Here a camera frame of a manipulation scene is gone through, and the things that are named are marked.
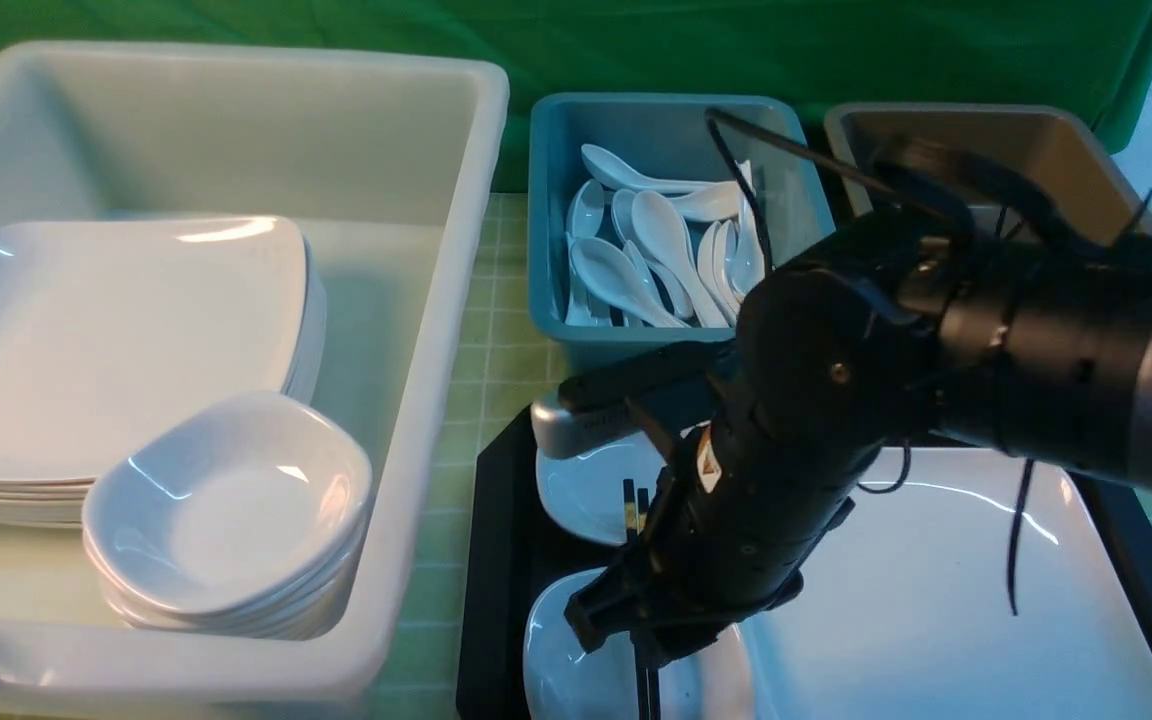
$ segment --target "ceramic spoon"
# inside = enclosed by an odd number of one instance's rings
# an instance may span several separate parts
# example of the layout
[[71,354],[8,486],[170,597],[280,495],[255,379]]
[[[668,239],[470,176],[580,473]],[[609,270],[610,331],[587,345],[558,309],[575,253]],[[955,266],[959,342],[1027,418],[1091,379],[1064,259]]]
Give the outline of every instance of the ceramic spoon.
[[687,295],[691,297],[700,327],[728,327],[722,310],[714,304],[705,286],[700,285],[700,275],[692,270],[695,258],[691,256],[691,236],[687,233],[685,220],[675,206],[659,192],[639,192],[634,199],[632,214],[634,232],[643,241],[645,249],[682,283]]
[[620,306],[623,313],[634,314],[658,328],[685,327],[664,305],[652,301],[634,263],[612,243],[597,237],[577,238],[573,247],[573,264],[589,290],[608,305]]
[[632,190],[616,190],[612,195],[612,227],[616,228],[616,234],[621,236],[621,242],[626,243],[626,249],[628,247],[636,247],[639,250],[641,258],[647,264],[650,272],[655,273],[660,278],[664,293],[669,296],[669,306],[673,309],[673,316],[680,320],[691,318],[695,314],[695,310],[691,306],[691,300],[682,290],[679,279],[673,276],[673,273],[668,270],[665,270],[664,265],[657,263],[655,258],[643,247],[643,242],[639,241],[637,233],[634,232],[635,195],[637,194]]
[[740,213],[741,191],[736,181],[715,182],[704,190],[670,197],[684,219],[695,223],[713,223]]
[[[660,300],[660,291],[657,290],[655,281],[652,279],[652,268],[649,267],[649,262],[644,258],[639,247],[632,242],[626,242],[626,247],[622,247],[621,250],[626,252],[626,258],[630,259],[630,263],[634,264],[635,272],[639,273],[639,280],[643,281],[643,287],[647,291],[647,296],[657,302],[657,304],[664,305],[664,301]],[[636,318],[631,318],[631,320],[634,323],[630,323],[630,327],[636,327],[637,324],[641,324],[637,323]]]
[[593,237],[602,227],[602,214],[607,206],[602,184],[589,181],[582,184],[571,205],[567,209],[567,319],[568,325],[612,325],[612,313],[599,300],[589,297],[584,283],[571,273],[573,238]]
[[722,311],[727,324],[735,327],[736,314],[732,312],[732,308],[727,306],[727,301],[723,300],[722,288],[718,287],[718,272],[714,268],[717,259],[714,243],[723,225],[726,223],[712,223],[705,229],[704,236],[700,237],[700,245],[696,249],[696,272],[700,274],[700,285],[705,286],[705,290],[708,290],[708,296],[713,297],[714,304],[718,305],[719,311]]
[[612,154],[609,150],[605,150],[597,145],[588,145],[588,143],[586,145],[579,146],[579,154],[581,159],[585,160],[585,169],[589,169],[589,174],[594,176],[596,181],[602,182],[606,187],[611,187],[612,190],[654,190],[658,192],[681,195],[696,190],[704,190],[705,187],[713,184],[712,182],[650,179],[644,176],[643,173],[637,172],[635,168],[631,168],[630,164],[626,162],[626,160],[621,160],[616,156]]
[[736,300],[742,302],[755,289],[755,285],[763,280],[763,249],[758,245],[755,213],[750,211],[749,202],[741,202],[736,256],[727,272],[732,273],[732,289],[736,293]]
[[723,305],[727,305],[732,311],[732,318],[735,319],[740,316],[740,300],[736,300],[736,293],[732,291],[732,278],[727,273],[728,265],[732,265],[732,258],[735,256],[736,250],[736,223],[723,222],[721,228],[718,228],[718,234],[714,234],[714,273],[717,273],[718,291],[723,296]]

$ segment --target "white square plate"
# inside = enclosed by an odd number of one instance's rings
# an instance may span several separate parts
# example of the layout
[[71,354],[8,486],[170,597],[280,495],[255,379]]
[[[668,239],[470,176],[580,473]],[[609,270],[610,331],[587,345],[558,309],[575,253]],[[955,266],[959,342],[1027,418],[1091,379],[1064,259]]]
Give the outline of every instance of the white square plate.
[[94,478],[204,407],[279,392],[305,290],[280,218],[0,229],[0,479]]

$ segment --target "black tray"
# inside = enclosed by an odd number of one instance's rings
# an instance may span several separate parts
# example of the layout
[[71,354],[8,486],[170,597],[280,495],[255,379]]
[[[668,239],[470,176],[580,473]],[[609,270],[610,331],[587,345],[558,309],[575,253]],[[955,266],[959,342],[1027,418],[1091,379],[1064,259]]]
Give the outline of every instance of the black tray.
[[[916,446],[953,446],[929,435]],[[462,720],[529,717],[522,638],[535,598],[554,579],[607,564],[614,548],[568,535],[536,494],[530,409],[477,461],[456,708]],[[1129,488],[1074,477],[1152,650],[1152,525]]]

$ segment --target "white plastic bin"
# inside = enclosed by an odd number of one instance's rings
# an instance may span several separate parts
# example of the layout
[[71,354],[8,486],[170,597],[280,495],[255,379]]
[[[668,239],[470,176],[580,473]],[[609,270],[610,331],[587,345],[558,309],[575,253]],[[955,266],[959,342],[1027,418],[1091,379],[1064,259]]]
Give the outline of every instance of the white plastic bin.
[[120,628],[77,533],[0,528],[0,711],[319,717],[361,697],[407,588],[507,96],[493,65],[353,51],[0,55],[0,227],[293,218],[329,296],[314,406],[381,469],[351,597],[306,642]]

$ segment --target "robotic arm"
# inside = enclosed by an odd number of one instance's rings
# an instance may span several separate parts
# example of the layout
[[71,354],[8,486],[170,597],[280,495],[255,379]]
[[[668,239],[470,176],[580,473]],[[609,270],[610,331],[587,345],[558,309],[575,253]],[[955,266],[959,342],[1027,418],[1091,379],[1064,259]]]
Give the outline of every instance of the robotic arm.
[[[738,181],[719,123],[900,206],[768,274],[735,341],[669,346],[559,388],[573,415],[627,411],[666,458],[645,532],[567,606],[586,651],[630,632],[659,667],[790,601],[879,448],[929,430],[1152,492],[1152,236],[1132,222],[1097,245],[1032,183],[933,143],[890,143],[870,177],[721,111],[708,122]],[[980,232],[950,188],[1018,211],[1038,242]],[[653,406],[698,378],[695,401]]]

